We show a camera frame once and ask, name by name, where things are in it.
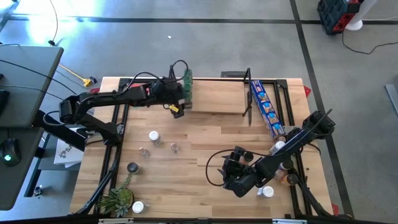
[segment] wooden tabletop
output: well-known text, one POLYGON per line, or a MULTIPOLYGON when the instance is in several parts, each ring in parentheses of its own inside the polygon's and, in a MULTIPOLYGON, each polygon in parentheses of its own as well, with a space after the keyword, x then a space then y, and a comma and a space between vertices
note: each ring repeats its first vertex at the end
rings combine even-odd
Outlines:
MULTIPOLYGON (((104 77, 101 91, 117 90, 118 83, 118 77, 104 77)), ((299 78, 288 78, 287 83, 295 124, 301 126, 310 114, 303 83, 299 78)), ((273 87, 264 87, 271 102, 275 102, 273 87)), ((287 114, 284 98, 281 98, 282 109, 287 114)), ((113 108, 96 108, 95 117, 109 122, 113 108)), ((119 110, 118 122, 121 121, 122 113, 123 106, 119 110)), ((269 152, 273 143, 256 105, 253 105, 251 126, 248 126, 248 117, 242 117, 241 114, 186 111, 184 117, 174 119, 170 111, 162 106, 130 108, 116 186, 127 177, 127 165, 136 162, 141 173, 133 176, 129 188, 134 192, 136 200, 147 202, 150 208, 143 215, 130 211, 126 217, 283 218, 287 213, 293 215, 290 190, 276 180, 271 180, 268 184, 275 191, 272 198, 257 197, 257 188, 238 198, 230 190, 210 185, 205 177, 205 164, 213 153, 241 146, 264 154, 269 152), (160 133, 164 140, 162 147, 155 147, 151 143, 148 137, 150 131, 160 133), (170 149, 172 142, 180 145, 179 153, 175 154, 170 149), (139 155, 140 147, 148 148, 150 158, 145 159, 139 155)), ((97 188, 104 152, 105 146, 101 142, 86 148, 70 205, 71 212, 81 208, 97 188)), ((302 159, 308 186, 324 209, 331 213, 331 202, 318 151, 306 146, 302 159)), ((209 177, 215 183, 222 183, 222 176, 216 170, 222 163, 223 159, 217 156, 210 163, 209 177)), ((299 188, 298 200, 304 211, 299 188)))

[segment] gray floor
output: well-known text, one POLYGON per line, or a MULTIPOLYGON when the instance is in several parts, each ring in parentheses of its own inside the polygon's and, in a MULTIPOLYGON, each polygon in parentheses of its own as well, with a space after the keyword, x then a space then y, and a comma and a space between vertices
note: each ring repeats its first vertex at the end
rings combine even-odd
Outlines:
MULTIPOLYGON (((293 19, 289 1, 135 0, 54 1, 58 16, 118 18, 293 19)), ((300 18, 318 19, 317 0, 296 0, 300 18)), ((366 16, 398 16, 396 1, 378 1, 366 16)), ((16 14, 37 14, 29 21, 8 21, 0 32, 3 43, 47 45, 55 30, 47 0, 22 0, 16 14)), ((398 116, 384 89, 398 85, 398 45, 360 55, 341 44, 341 36, 326 36, 320 25, 303 25, 315 75, 325 108, 336 122, 333 134, 354 214, 357 219, 398 222, 398 176, 394 162, 398 116)), ((397 41, 398 26, 364 26, 346 32, 345 42, 369 51, 373 46, 397 41)), ((86 77, 132 76, 148 70, 166 75, 168 66, 183 58, 197 77, 218 77, 220 71, 250 67, 255 77, 297 77, 311 88, 294 24, 115 23, 76 22, 62 19, 56 42, 65 49, 62 64, 86 77)), ((56 73, 55 78, 76 86, 56 73)), ((70 93, 51 84, 49 92, 70 93)), ((310 109, 317 107, 312 95, 310 109)), ((58 101, 46 96, 42 109, 57 109, 58 101)), ((324 142, 322 161, 332 202, 340 204, 336 180, 324 142)), ((39 198, 19 197, 16 206, 0 212, 0 220, 18 217, 66 215, 76 173, 48 171, 40 184, 52 186, 39 198), (34 213, 26 207, 34 206, 34 213)))

